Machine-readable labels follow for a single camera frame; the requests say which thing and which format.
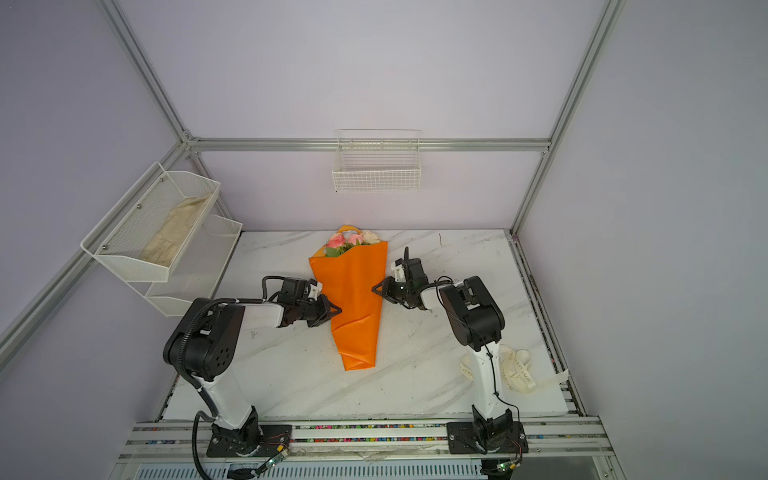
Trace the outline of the orange wrapping paper sheet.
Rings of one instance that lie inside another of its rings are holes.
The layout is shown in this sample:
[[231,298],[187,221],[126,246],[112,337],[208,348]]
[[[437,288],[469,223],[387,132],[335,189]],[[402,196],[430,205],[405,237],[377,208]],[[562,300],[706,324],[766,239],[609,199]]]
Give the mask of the orange wrapping paper sheet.
[[[335,233],[345,236],[349,231],[364,230],[344,225]],[[388,243],[345,245],[338,257],[326,257],[324,246],[309,258],[309,264],[323,285],[323,294],[342,309],[331,320],[331,334],[343,367],[346,371],[373,368],[383,299],[372,292],[372,287],[386,277]]]

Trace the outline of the cream printed ribbon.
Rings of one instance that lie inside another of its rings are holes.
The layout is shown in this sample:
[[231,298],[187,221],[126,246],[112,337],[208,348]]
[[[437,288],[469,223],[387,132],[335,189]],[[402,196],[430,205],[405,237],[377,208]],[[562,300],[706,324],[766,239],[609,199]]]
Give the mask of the cream printed ribbon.
[[536,379],[533,375],[532,356],[528,350],[513,350],[506,345],[498,344],[497,350],[491,355],[497,361],[494,370],[500,374],[508,389],[530,394],[559,386],[568,381],[570,372],[564,370],[544,380]]

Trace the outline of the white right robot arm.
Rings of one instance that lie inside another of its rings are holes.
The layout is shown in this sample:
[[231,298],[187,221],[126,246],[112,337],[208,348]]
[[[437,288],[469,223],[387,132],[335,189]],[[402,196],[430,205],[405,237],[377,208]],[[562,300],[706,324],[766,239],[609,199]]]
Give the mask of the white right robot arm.
[[431,281],[408,248],[391,264],[391,271],[372,292],[408,310],[444,312],[454,337],[468,351],[472,420],[448,424],[451,452],[510,454],[514,462],[521,461],[528,447],[520,410],[501,398],[500,347],[506,322],[483,280],[471,276],[457,282],[441,276]]

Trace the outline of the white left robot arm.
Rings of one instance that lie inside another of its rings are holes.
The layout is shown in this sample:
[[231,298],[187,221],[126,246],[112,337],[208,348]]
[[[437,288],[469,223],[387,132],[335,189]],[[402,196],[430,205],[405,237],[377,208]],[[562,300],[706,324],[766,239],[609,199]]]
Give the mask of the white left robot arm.
[[163,361],[199,395],[206,408],[195,413],[191,431],[192,459],[202,479],[211,476],[199,454],[201,422],[211,426],[207,454],[214,458],[263,457],[257,467],[230,469],[228,479],[258,479],[289,453],[292,428],[263,429],[256,407],[245,398],[232,371],[241,330],[285,328],[304,322],[318,327],[342,313],[315,279],[267,275],[259,298],[194,300],[167,340]]

